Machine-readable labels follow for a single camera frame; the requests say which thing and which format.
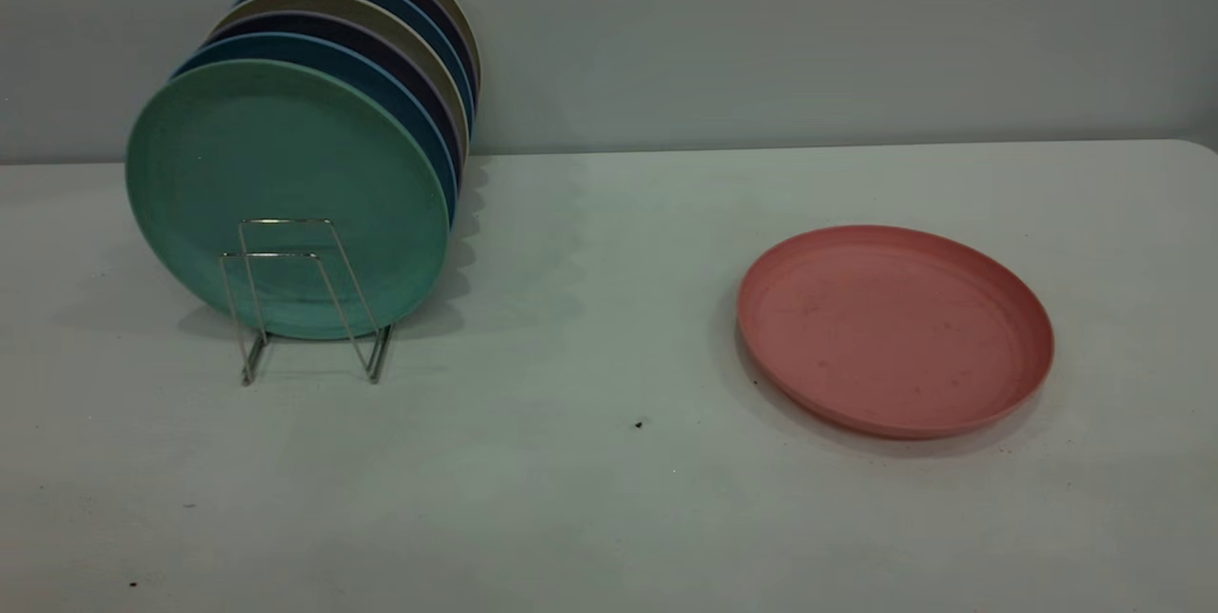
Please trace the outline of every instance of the grey wall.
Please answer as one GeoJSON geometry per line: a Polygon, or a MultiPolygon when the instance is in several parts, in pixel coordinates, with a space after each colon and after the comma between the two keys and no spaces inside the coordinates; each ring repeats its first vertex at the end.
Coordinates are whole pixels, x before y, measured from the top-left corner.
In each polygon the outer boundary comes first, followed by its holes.
{"type": "MultiPolygon", "coordinates": [[[[1184,134],[1218,0],[460,0],[484,152],[1184,134]]],[[[0,158],[121,158],[231,0],[0,0],[0,158]]]]}

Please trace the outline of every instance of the table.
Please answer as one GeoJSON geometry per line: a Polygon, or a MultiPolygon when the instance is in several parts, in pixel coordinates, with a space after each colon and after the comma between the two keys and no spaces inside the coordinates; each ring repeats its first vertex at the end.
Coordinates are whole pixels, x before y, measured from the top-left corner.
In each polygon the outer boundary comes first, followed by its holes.
{"type": "Polygon", "coordinates": [[[0,167],[0,609],[1218,609],[1218,156],[1052,141],[471,158],[379,385],[157,263],[121,165],[0,167]],[[743,357],[749,262],[883,223],[1040,296],[982,433],[831,428],[743,357]]]}

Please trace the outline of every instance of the metal wire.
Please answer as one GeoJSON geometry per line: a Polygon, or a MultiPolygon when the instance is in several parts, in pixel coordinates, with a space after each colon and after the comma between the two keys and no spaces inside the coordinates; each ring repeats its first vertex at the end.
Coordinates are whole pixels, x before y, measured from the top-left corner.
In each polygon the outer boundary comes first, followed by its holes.
{"type": "Polygon", "coordinates": [[[339,313],[339,321],[342,322],[342,328],[347,331],[347,340],[351,342],[352,349],[356,350],[359,364],[363,366],[364,374],[368,377],[369,381],[374,384],[378,383],[381,368],[385,364],[385,351],[393,327],[386,325],[380,328],[380,330],[376,330],[376,318],[373,314],[371,307],[368,305],[368,300],[364,297],[363,289],[359,286],[359,278],[356,275],[356,272],[351,266],[351,258],[347,257],[347,249],[343,247],[342,239],[339,236],[339,230],[334,225],[334,222],[328,218],[248,218],[244,219],[238,225],[238,236],[241,241],[241,251],[222,253],[219,264],[220,275],[224,279],[224,292],[225,296],[228,296],[229,312],[233,316],[233,325],[236,329],[238,349],[241,350],[241,384],[248,386],[248,384],[253,383],[257,377],[258,360],[262,356],[262,352],[266,351],[267,345],[270,344],[272,336],[270,333],[267,331],[267,324],[262,317],[262,302],[258,297],[257,285],[253,282],[253,258],[307,258],[307,261],[313,261],[317,264],[318,272],[322,274],[322,280],[325,283],[325,291],[330,295],[330,301],[334,303],[334,308],[339,313]],[[330,228],[330,235],[334,239],[334,245],[339,249],[339,256],[342,257],[342,264],[346,267],[347,274],[351,277],[351,284],[356,289],[356,295],[359,297],[359,303],[363,306],[364,313],[368,316],[368,323],[375,331],[373,349],[367,358],[364,357],[363,350],[359,349],[359,341],[356,339],[356,333],[351,328],[347,313],[342,310],[342,302],[339,301],[339,295],[334,291],[334,283],[330,282],[330,274],[325,271],[325,263],[322,262],[322,257],[318,256],[318,253],[306,251],[250,251],[245,239],[245,228],[247,225],[285,224],[325,225],[330,228]],[[242,330],[241,321],[238,318],[236,300],[233,295],[233,285],[229,282],[228,262],[233,261],[233,258],[244,258],[245,261],[246,279],[250,283],[250,294],[253,297],[253,313],[258,322],[258,335],[248,351],[245,349],[245,330],[242,330]]]}

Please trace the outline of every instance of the stack of plates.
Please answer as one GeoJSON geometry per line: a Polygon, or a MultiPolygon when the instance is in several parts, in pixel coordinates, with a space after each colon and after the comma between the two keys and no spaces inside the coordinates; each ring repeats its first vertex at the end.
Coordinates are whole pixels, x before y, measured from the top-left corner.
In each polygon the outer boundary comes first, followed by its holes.
{"type": "MultiPolygon", "coordinates": [[[[334,222],[369,322],[324,227],[247,228],[251,251],[313,252],[357,333],[413,311],[443,266],[481,72],[454,0],[240,0],[147,102],[127,190],[169,271],[229,311],[217,258],[241,219],[334,222]]],[[[308,258],[258,258],[238,317],[302,339],[346,328],[308,258]]]]}

